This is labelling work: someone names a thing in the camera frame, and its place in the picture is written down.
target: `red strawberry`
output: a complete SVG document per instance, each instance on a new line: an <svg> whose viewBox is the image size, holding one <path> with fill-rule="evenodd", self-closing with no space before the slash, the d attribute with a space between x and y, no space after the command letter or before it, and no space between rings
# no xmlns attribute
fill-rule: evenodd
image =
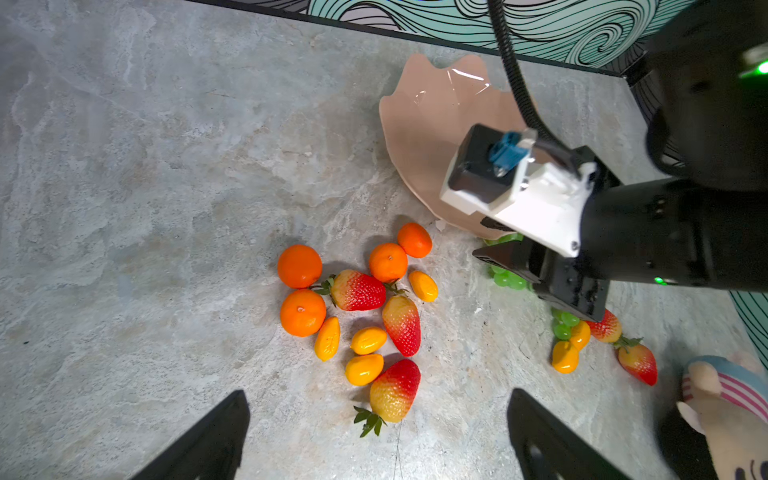
<svg viewBox="0 0 768 480"><path fill-rule="evenodd" d="M331 275L317 293L330 295L333 304L347 312L377 309L386 300L383 283L355 270L342 270L338 276Z"/></svg>
<svg viewBox="0 0 768 480"><path fill-rule="evenodd" d="M659 371L656 369L656 359L648 347L641 345L642 339L621 337L614 346L618 349L619 363L634 378L650 386L656 385Z"/></svg>
<svg viewBox="0 0 768 480"><path fill-rule="evenodd" d="M603 343L613 343L621 337L621 323L608 309L605 309L602 322L587 322L587 324L592 331L592 336Z"/></svg>
<svg viewBox="0 0 768 480"><path fill-rule="evenodd" d="M408 359L400 360L379 375L379 378L373 380L371 384L372 412L355 407L357 411L355 423L366 420L361 437L368 435L371 430L378 435L381 432L382 424L397 423L403 420L413 405L421 380L422 373L419 371L419 367Z"/></svg>
<svg viewBox="0 0 768 480"><path fill-rule="evenodd" d="M384 306L382 317L397 350L404 356L414 356L422 345L422 324L416 304L407 296L394 296Z"/></svg>

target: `striped hat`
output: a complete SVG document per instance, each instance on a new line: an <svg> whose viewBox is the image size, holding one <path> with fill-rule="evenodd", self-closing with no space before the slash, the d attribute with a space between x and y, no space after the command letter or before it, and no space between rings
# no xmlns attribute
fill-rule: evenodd
<svg viewBox="0 0 768 480"><path fill-rule="evenodd" d="M685 365L683 374L683 401L693 399L690 390L688 366L693 362L707 362L715 367L723 392L720 397L736 406L747 409L768 423L768 385L756 373L750 372L722 356L698 356Z"/></svg>

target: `tangerine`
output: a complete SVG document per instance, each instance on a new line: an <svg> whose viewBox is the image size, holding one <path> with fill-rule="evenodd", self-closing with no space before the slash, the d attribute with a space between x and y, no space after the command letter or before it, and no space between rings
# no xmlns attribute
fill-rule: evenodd
<svg viewBox="0 0 768 480"><path fill-rule="evenodd" d="M301 289L292 292L280 307L280 323L294 336L317 333L326 319L326 302L319 293Z"/></svg>
<svg viewBox="0 0 768 480"><path fill-rule="evenodd" d="M408 255L397 243L382 243L371 252L368 268L379 282L392 283L408 271Z"/></svg>
<svg viewBox="0 0 768 480"><path fill-rule="evenodd" d="M406 223L397 233L397 243L413 258L424 258L432 251L432 238L418 223Z"/></svg>
<svg viewBox="0 0 768 480"><path fill-rule="evenodd" d="M307 245L286 248L277 261L277 275L291 288L307 288L323 273L320 255Z"/></svg>

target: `plush toy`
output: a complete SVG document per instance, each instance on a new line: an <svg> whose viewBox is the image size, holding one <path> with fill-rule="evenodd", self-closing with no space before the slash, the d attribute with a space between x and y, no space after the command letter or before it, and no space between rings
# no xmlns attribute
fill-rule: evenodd
<svg viewBox="0 0 768 480"><path fill-rule="evenodd" d="M680 452L688 449L684 473L677 472L681 478L712 478L715 474L719 480L768 480L768 383L753 357L739 353L729 359L692 359L683 375L683 402L677 403L677 409L684 419L678 428L685 429L687 423L695 430L675 435L678 443L687 445L667 445L675 450L678 461ZM690 441L685 442L681 435ZM694 451L694 445L704 445L702 435L709 455ZM669 460L668 452L664 454ZM711 457L711 465L705 465L705 456Z"/></svg>

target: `gray marble surface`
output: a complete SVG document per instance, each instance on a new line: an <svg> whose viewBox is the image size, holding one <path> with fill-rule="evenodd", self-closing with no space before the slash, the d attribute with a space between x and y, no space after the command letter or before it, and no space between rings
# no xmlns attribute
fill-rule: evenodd
<svg viewBox="0 0 768 480"><path fill-rule="evenodd" d="M496 287L478 240L438 232L387 157L378 103L408 56L460 51L180 0L0 6L0 478L125 478L233 389L251 409L238 478L520 478L514 387L632 477L669 478L653 425L677 369L751 348L725 293L614 283L658 385L598 343L572 375L548 365L546 305ZM621 79L523 71L570 144L626 183L658 176ZM345 345L379 314L339 315L321 364L280 327L276 259L303 242L326 273L363 268L407 217L441 287L422 384L401 424L359 439Z"/></svg>

